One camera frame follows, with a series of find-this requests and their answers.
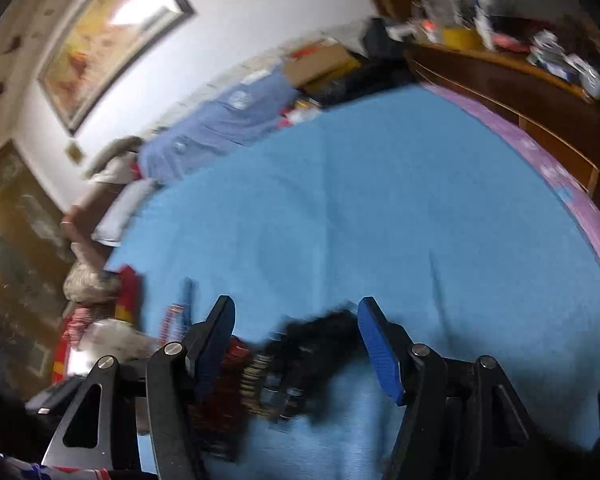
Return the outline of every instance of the blue bedsheet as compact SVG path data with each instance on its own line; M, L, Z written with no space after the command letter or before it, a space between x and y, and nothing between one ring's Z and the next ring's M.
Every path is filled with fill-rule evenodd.
M186 276L194 319L235 300L236 335L374 296L444 356L492 354L546 432L598 436L600 265L544 180L482 123L421 88L323 114L156 194L109 265L145 275L157 335ZM251 422L222 478L380 478L402 411L367 362L331 383L328 420Z

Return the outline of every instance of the blue fabric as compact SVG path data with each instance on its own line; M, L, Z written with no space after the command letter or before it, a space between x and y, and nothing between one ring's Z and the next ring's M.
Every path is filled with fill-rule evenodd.
M439 354L491 354L532 418L598 436L600 265L559 197L499 136L421 88L327 112L158 192L110 267L145 275L157 335L186 276L194 320L220 294L235 334L374 296ZM251 421L217 478L380 478L402 418L368 361L331 381L328 420Z
M251 84L229 88L144 143L138 153L142 175L171 182L263 138L276 130L280 111L297 94L280 68Z

